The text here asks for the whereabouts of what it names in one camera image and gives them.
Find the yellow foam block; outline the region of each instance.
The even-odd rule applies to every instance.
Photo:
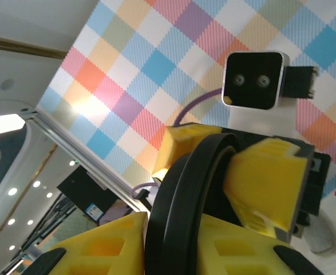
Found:
[[[273,247],[290,246],[277,239],[202,215],[197,243],[200,275],[293,275]]]
[[[143,275],[146,220],[130,214],[56,244],[67,252],[50,275]]]
[[[221,128],[204,124],[187,124],[165,129],[152,175],[163,179],[167,169],[179,157],[190,153],[208,135],[221,133]]]
[[[232,157],[224,192],[244,227],[271,237],[275,226],[290,231],[308,161],[298,150],[268,138]]]

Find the ceiling light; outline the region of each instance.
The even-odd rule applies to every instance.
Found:
[[[24,119],[17,114],[0,116],[0,133],[19,130],[24,124]]]
[[[17,189],[16,188],[11,188],[10,190],[9,190],[9,192],[7,192],[7,194],[9,195],[9,196],[13,196],[13,195],[15,195],[16,193],[17,193]]]
[[[10,220],[7,222],[7,224],[8,224],[8,225],[13,225],[14,222],[15,222],[15,219],[10,219]]]
[[[36,181],[33,183],[33,187],[37,188],[39,185],[41,185],[41,182],[40,181]]]

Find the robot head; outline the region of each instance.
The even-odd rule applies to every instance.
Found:
[[[272,109],[278,103],[288,63],[288,56],[280,52],[231,53],[224,71],[223,103]]]

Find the colorful checkered backdrop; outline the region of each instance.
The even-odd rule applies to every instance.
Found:
[[[336,1],[101,0],[50,83],[46,112],[131,186],[145,182],[164,125],[220,88],[235,50],[280,50],[318,65],[314,100],[300,100],[299,136],[333,158],[336,188]],[[185,121],[227,126],[210,99]]]

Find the purple cable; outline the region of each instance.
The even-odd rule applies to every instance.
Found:
[[[148,182],[148,183],[142,183],[139,184],[137,186],[135,186],[133,189],[131,189],[131,197],[136,199],[137,194],[136,194],[136,190],[143,188],[143,187],[148,187],[148,186],[157,186],[156,182]]]
[[[190,102],[187,106],[185,106],[183,108],[183,110],[181,110],[181,112],[179,113],[179,115],[177,116],[177,118],[174,121],[174,126],[179,126],[181,120],[184,118],[184,116],[192,109],[194,108],[196,105],[200,104],[202,101],[205,101],[206,99],[210,99],[214,96],[217,96],[221,94],[221,89],[216,89],[213,91],[210,91],[208,93],[205,93],[204,95],[201,95],[199,97],[197,97],[196,99],[194,99],[192,102]],[[148,182],[148,183],[142,183],[139,184],[137,186],[135,186],[133,189],[131,189],[131,197],[136,199],[136,190],[143,188],[143,187],[148,187],[148,186],[158,186],[156,182]]]
[[[208,93],[205,93],[204,95],[201,95],[199,97],[197,97],[196,99],[194,99],[192,102],[190,102],[187,106],[185,106],[183,108],[183,110],[181,110],[181,112],[179,113],[179,115],[177,116],[177,118],[174,121],[173,126],[179,126],[181,120],[184,118],[184,116],[196,105],[200,104],[202,101],[205,101],[206,99],[210,99],[214,96],[217,96],[221,94],[221,88],[220,89],[216,89],[213,91],[210,91]]]

